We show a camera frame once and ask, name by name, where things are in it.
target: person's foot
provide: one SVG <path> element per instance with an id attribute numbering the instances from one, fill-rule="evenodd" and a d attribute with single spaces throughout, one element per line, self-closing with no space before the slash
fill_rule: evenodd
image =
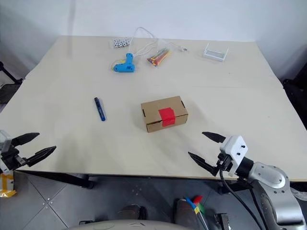
<path id="1" fill-rule="evenodd" d="M 175 224 L 193 229 L 199 230 L 199 224 L 197 217 L 191 205 L 189 205 L 186 200 L 180 199 L 176 204 L 175 212 Z"/>
<path id="2" fill-rule="evenodd" d="M 147 219 L 147 211 L 136 204 L 128 205 L 118 212 L 118 219 Z"/>

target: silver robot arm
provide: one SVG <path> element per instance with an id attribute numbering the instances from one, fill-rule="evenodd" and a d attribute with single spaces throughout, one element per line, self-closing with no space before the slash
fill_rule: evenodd
<path id="1" fill-rule="evenodd" d="M 290 181 L 284 171 L 275 166 L 254 163 L 246 158 L 248 147 L 241 136 L 225 138 L 216 133 L 203 132 L 203 134 L 221 143 L 221 153 L 218 155 L 216 166 L 209 165 L 203 158 L 189 152 L 190 157 L 214 176 L 219 171 L 227 171 L 230 176 L 237 175 L 252 185 L 260 198 L 263 216 L 269 230 L 307 229 L 301 207 L 291 193 Z"/>
<path id="2" fill-rule="evenodd" d="M 290 181 L 284 171 L 256 162 L 247 180 L 260 196 L 262 211 L 270 230 L 306 229 L 301 207 L 290 191 Z"/>

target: tabletop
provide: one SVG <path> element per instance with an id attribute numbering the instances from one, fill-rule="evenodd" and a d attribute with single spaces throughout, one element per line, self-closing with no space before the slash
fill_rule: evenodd
<path id="1" fill-rule="evenodd" d="M 307 180 L 307 132 L 254 42 L 210 41 L 229 48 L 218 62 L 202 57 L 209 41 L 171 40 L 188 52 L 172 51 L 157 68 L 139 57 L 134 73 L 116 73 L 111 64 L 128 49 L 112 49 L 110 40 L 59 37 L 4 108 L 0 127 L 12 137 L 40 133 L 19 148 L 21 156 L 57 146 L 23 170 L 213 178 L 188 155 L 216 164 L 219 144 L 201 134 L 211 131 L 242 135 L 246 157 L 280 167 L 293 181 Z M 148 42 L 135 39 L 132 51 Z M 187 123 L 147 133 L 141 103 L 177 95 Z"/>

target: black cable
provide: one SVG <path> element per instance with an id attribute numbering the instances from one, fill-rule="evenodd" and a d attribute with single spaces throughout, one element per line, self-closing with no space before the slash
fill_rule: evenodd
<path id="1" fill-rule="evenodd" d="M 262 230 L 262 226 L 260 225 L 259 221 L 257 220 L 256 216 L 254 215 L 254 213 L 249 209 L 249 207 L 245 204 L 245 202 L 229 187 L 229 185 L 226 183 L 226 180 L 223 176 L 223 171 L 220 169 L 220 178 L 222 180 L 222 183 L 224 185 L 224 187 L 226 187 L 229 192 L 235 196 L 235 198 L 243 205 L 243 207 L 249 212 L 249 214 L 251 215 L 251 217 L 253 217 L 253 219 L 255 220 L 255 222 L 257 223 L 257 225 L 259 226 L 260 230 Z"/>
<path id="2" fill-rule="evenodd" d="M 263 222 L 263 224 L 264 224 L 265 229 L 266 229 L 266 230 L 269 230 L 268 225 L 267 225 L 267 222 L 265 221 L 265 218 L 264 218 L 264 216 L 263 216 L 263 213 L 262 213 L 262 211 L 261 211 L 261 209 L 260 209 L 260 207 L 259 207 L 259 205 L 258 205 L 258 203 L 257 203 L 256 196 L 255 196 L 255 193 L 254 193 L 253 189 L 250 188 L 249 191 L 250 191 L 251 196 L 253 197 L 253 201 L 254 201 L 255 206 L 256 206 L 256 208 L 257 208 L 257 210 L 258 210 L 258 212 L 259 212 L 259 215 L 260 215 L 260 217 L 261 217 L 261 219 L 262 219 L 262 222 Z"/>

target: pen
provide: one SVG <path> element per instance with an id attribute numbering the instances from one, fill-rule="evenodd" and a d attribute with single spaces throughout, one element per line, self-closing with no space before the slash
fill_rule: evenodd
<path id="1" fill-rule="evenodd" d="M 96 106 L 97 106 L 97 110 L 98 110 L 98 113 L 100 115 L 101 120 L 105 121 L 106 118 L 105 118 L 104 112 L 102 110 L 102 107 L 101 107 L 99 99 L 97 97 L 95 97 L 94 100 L 95 100 L 95 103 L 96 103 Z"/>

